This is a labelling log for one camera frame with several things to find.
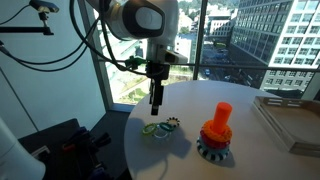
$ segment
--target office building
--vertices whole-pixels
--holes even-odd
[[[262,90],[304,91],[319,66],[318,0],[241,0],[231,39],[237,65],[291,68],[290,71],[243,70],[249,85]]]

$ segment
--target floor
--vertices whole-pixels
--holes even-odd
[[[94,137],[107,132],[111,143],[102,147],[97,158],[107,166],[107,172],[117,180],[130,180],[124,154],[124,129],[130,113],[108,111],[91,130]]]

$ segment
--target city view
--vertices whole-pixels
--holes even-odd
[[[309,83],[316,81],[313,78],[320,64],[318,0],[207,2],[204,26],[199,27],[202,1],[179,1],[174,50],[186,56],[190,66],[171,66],[163,85],[193,80],[199,45],[198,80],[237,83],[288,98],[301,98]],[[198,43],[200,29],[203,42]],[[121,41],[108,35],[117,60],[145,58],[147,40]],[[109,56],[104,40],[101,45]],[[136,104],[149,93],[150,80],[145,76],[121,72],[110,63],[106,68],[115,103]],[[144,72],[145,65],[138,70]]]

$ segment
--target orange knob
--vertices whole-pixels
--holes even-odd
[[[211,130],[217,134],[222,134],[225,131],[227,121],[232,111],[232,106],[226,102],[219,102],[214,114]]]

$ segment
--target building window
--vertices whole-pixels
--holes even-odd
[[[286,54],[287,48],[279,48],[278,54]]]
[[[277,73],[276,70],[271,70],[270,73],[269,73],[269,75],[270,75],[270,76],[274,76],[274,75],[276,75],[276,73]]]
[[[289,76],[290,76],[290,77],[295,77],[296,74],[297,74],[297,71],[291,71],[291,72],[289,73]]]
[[[286,80],[284,82],[284,85],[290,86],[292,84],[292,80]]]
[[[294,38],[293,41],[292,41],[292,44],[300,44],[302,41],[302,38]]]
[[[312,44],[313,43],[313,41],[314,41],[314,38],[306,38],[305,40],[304,40],[304,44]]]
[[[313,64],[313,61],[314,61],[314,59],[306,59],[306,60],[304,61],[304,64],[306,64],[306,65],[312,65],[312,64]]]
[[[296,82],[294,83],[295,86],[301,86],[302,84],[302,80],[296,80]]]
[[[298,34],[304,34],[307,30],[307,26],[299,26],[297,33]]]
[[[282,44],[289,44],[291,42],[291,38],[290,37],[284,37],[282,40]]]
[[[291,64],[292,58],[284,58],[283,64]]]
[[[277,58],[274,59],[274,63],[275,64],[281,64],[282,63],[282,59],[283,58],[277,57]]]
[[[286,71],[280,71],[279,76],[286,76],[286,73],[287,73]]]
[[[307,55],[308,51],[309,51],[309,49],[307,49],[307,48],[301,48],[299,54]]]
[[[294,64],[302,64],[304,59],[302,58],[297,58],[295,61],[294,61]]]
[[[304,7],[306,6],[306,2],[307,1],[299,1],[297,6],[296,6],[296,10],[304,10]]]
[[[302,22],[310,22],[313,14],[305,14],[302,18]]]
[[[317,34],[319,31],[319,26],[312,26],[310,29],[310,34]]]
[[[272,84],[273,79],[267,79],[266,84]]]
[[[317,55],[319,52],[319,49],[311,49],[309,52],[309,55]]]
[[[306,77],[307,76],[307,72],[300,72],[299,77]]]
[[[288,26],[287,33],[293,34],[296,31],[297,26]]]
[[[318,0],[311,0],[308,2],[307,10],[315,10],[318,6]]]
[[[291,22],[299,22],[301,18],[301,14],[293,14],[291,18]]]
[[[275,85],[281,85],[282,84],[282,79],[277,79]]]

